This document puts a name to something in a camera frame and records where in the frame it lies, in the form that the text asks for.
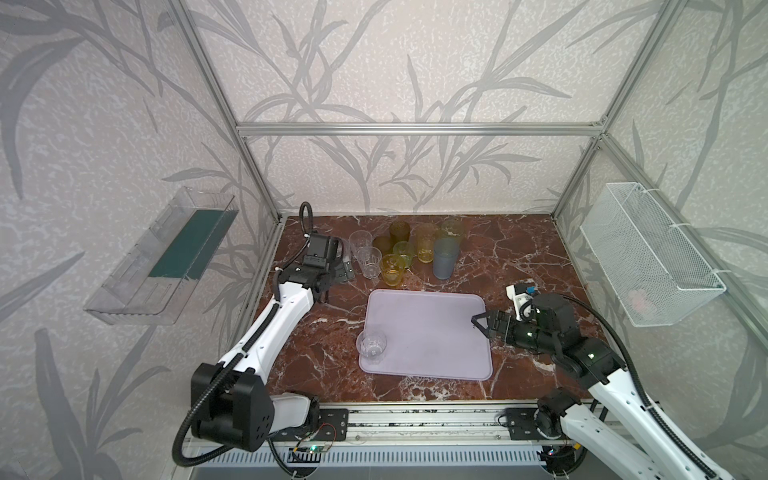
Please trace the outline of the lilac plastic tray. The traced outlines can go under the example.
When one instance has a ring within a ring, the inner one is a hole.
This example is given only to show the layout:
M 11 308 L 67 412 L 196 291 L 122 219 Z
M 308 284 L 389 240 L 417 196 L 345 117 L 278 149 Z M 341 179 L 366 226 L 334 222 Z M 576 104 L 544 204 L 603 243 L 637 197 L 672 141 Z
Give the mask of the lilac plastic tray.
M 382 334 L 383 352 L 360 356 L 369 374 L 484 381 L 493 372 L 490 342 L 471 323 L 486 311 L 474 294 L 378 289 L 364 326 Z

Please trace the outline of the yellow short glass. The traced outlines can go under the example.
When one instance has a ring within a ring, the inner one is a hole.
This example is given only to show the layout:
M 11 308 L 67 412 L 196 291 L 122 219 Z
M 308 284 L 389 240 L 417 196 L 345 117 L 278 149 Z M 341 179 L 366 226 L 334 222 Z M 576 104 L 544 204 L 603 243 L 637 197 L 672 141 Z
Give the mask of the yellow short glass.
M 387 254 L 380 262 L 380 277 L 389 287 L 398 287 L 407 269 L 407 258 L 398 254 Z

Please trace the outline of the clear faceted glass front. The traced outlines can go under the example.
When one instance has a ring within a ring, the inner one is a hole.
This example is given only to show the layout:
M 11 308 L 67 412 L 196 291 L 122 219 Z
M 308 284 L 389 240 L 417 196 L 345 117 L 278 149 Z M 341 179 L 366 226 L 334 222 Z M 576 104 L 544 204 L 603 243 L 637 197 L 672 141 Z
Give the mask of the clear faceted glass front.
M 377 328 L 366 328 L 358 335 L 356 348 L 363 360 L 372 364 L 379 363 L 387 348 L 386 334 Z

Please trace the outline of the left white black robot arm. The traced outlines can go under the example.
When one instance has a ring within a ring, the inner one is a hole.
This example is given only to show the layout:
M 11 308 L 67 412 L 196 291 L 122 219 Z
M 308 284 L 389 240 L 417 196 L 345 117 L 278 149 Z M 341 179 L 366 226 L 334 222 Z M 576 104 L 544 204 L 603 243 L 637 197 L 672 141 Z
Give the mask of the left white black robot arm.
M 320 428 L 319 402 L 301 393 L 272 395 L 270 371 L 292 332 L 330 289 L 347 280 L 343 245 L 314 227 L 309 202 L 299 208 L 304 244 L 277 268 L 272 297 L 244 336 L 191 379 L 191 407 L 175 435 L 171 456 L 179 467 L 206 463 L 230 450 L 258 450 L 284 432 Z

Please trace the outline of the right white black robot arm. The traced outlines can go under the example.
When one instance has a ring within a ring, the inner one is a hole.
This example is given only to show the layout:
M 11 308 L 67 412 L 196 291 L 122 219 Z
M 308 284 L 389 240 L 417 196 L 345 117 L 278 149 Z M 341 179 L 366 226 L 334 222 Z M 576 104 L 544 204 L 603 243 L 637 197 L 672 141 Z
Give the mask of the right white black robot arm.
M 609 346 L 582 334 L 575 307 L 599 319 L 596 310 L 571 296 L 534 288 L 516 293 L 514 301 L 514 312 L 477 314 L 473 326 L 488 339 L 548 355 L 628 433 L 615 432 L 570 392 L 557 389 L 537 402 L 534 422 L 542 436 L 568 438 L 622 479 L 731 478 L 648 396 L 622 341 Z

